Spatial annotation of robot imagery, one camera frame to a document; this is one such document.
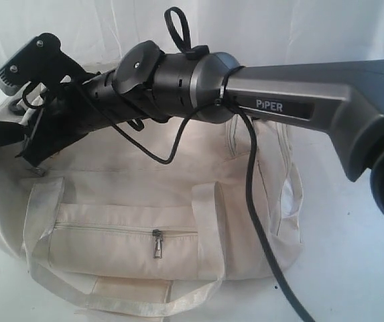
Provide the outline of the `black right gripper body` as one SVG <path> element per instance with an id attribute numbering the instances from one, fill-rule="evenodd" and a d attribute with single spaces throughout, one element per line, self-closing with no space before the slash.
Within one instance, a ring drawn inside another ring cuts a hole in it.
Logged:
<path id="1" fill-rule="evenodd" d="M 62 84 L 62 93 L 27 122 L 18 154 L 32 166 L 81 140 L 88 133 L 135 119 L 135 110 L 113 89 L 114 70 Z"/>

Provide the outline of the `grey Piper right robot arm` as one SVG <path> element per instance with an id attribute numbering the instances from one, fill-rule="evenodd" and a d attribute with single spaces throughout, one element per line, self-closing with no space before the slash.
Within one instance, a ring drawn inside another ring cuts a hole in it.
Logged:
<path id="1" fill-rule="evenodd" d="M 24 93 L 45 86 L 26 128 L 23 154 L 33 165 L 120 123 L 141 131 L 147 119 L 223 123 L 247 115 L 326 133 L 349 180 L 371 170 L 373 198 L 384 214 L 384 59 L 246 67 L 207 46 L 166 54 L 146 41 L 116 68 L 93 74 L 58 43 L 36 39 L 6 71 Z"/>

